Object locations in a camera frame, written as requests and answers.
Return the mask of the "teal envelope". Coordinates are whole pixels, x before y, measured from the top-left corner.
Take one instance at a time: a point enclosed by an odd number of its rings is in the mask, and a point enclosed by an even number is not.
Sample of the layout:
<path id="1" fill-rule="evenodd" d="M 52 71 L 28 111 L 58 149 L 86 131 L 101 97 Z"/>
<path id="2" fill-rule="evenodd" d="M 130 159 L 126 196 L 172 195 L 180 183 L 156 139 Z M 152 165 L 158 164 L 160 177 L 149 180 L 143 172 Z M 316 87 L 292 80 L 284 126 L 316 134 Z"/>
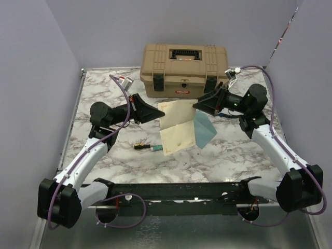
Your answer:
<path id="1" fill-rule="evenodd" d="M 196 145 L 203 149 L 215 137 L 217 131 L 208 116 L 200 110 L 196 111 L 193 124 Z"/>

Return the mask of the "cream letter paper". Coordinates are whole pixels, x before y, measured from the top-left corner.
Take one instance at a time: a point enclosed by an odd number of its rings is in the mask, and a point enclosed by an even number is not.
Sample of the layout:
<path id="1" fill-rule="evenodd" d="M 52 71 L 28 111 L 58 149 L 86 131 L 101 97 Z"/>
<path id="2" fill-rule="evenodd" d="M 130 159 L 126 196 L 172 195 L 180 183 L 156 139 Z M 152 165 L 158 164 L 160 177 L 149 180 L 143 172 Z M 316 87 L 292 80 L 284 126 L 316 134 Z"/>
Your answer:
<path id="1" fill-rule="evenodd" d="M 197 100 L 177 100 L 158 103 L 165 113 L 160 118 L 160 135 L 165 156 L 196 144 L 193 120 Z"/>

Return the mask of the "green white glue stick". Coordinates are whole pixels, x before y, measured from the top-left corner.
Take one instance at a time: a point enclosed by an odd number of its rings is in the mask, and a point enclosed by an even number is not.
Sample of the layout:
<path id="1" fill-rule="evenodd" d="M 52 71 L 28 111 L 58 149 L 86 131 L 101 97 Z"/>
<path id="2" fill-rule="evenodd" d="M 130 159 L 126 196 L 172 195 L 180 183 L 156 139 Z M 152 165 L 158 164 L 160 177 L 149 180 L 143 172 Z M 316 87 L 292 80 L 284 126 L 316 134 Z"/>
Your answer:
<path id="1" fill-rule="evenodd" d="M 163 150 L 163 146 L 155 145 L 155 146 L 152 146 L 150 149 L 151 149 L 151 151 L 160 151 L 160 150 Z"/>

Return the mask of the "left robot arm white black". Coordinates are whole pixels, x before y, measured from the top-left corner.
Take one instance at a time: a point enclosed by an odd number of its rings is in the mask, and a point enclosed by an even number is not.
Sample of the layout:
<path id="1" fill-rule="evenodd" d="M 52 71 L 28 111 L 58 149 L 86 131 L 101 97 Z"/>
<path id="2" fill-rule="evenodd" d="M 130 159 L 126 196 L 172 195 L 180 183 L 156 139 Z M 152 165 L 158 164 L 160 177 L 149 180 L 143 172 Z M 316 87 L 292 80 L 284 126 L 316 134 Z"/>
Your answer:
<path id="1" fill-rule="evenodd" d="M 92 124 L 88 139 L 74 160 L 53 179 L 44 179 L 38 188 L 37 215 L 50 229 L 72 228 L 81 212 L 92 204 L 110 204 L 115 193 L 113 183 L 101 178 L 83 187 L 93 167 L 108 154 L 118 133 L 129 120 L 147 123 L 165 116 L 163 111 L 145 103 L 138 94 L 127 97 L 127 103 L 115 108 L 103 102 L 90 107 Z"/>

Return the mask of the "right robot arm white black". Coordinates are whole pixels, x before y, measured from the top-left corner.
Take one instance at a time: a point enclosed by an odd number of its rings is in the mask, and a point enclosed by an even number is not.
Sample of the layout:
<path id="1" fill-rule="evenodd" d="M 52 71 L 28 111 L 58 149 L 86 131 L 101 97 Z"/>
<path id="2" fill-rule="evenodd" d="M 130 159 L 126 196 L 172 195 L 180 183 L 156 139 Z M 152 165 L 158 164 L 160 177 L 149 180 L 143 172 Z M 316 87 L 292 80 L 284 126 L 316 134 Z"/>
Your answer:
<path id="1" fill-rule="evenodd" d="M 244 187 L 238 190 L 242 202 L 263 197 L 277 202 L 288 213 L 319 204 L 323 197 L 322 169 L 301 159 L 275 132 L 272 121 L 263 112 L 267 102 L 267 89 L 260 84 L 251 85 L 244 96 L 230 93 L 219 85 L 198 98 L 193 108 L 213 116 L 224 108 L 239 112 L 241 130 L 263 149 L 280 172 L 280 182 L 261 177 L 243 180 Z"/>

